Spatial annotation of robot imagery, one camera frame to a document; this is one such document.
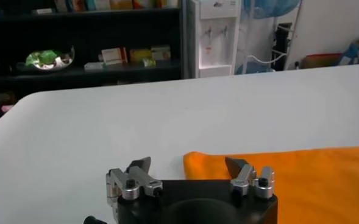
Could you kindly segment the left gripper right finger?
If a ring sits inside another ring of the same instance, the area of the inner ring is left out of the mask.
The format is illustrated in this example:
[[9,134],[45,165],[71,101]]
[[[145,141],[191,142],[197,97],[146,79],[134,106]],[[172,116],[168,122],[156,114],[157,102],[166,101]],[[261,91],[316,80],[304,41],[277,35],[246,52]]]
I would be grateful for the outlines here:
[[255,167],[245,159],[225,157],[225,163],[231,176],[230,187],[234,194],[245,197],[253,190],[256,197],[269,200],[274,195],[274,169],[264,166],[260,176]]

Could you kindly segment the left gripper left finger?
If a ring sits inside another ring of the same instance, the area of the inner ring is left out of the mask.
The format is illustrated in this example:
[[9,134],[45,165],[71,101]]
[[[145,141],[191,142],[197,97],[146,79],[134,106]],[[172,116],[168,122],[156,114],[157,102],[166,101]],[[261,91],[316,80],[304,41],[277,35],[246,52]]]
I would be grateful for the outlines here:
[[163,181],[149,176],[151,157],[133,160],[123,172],[110,169],[105,176],[107,203],[113,213],[118,213],[118,199],[136,200],[141,195],[158,198],[163,192]]

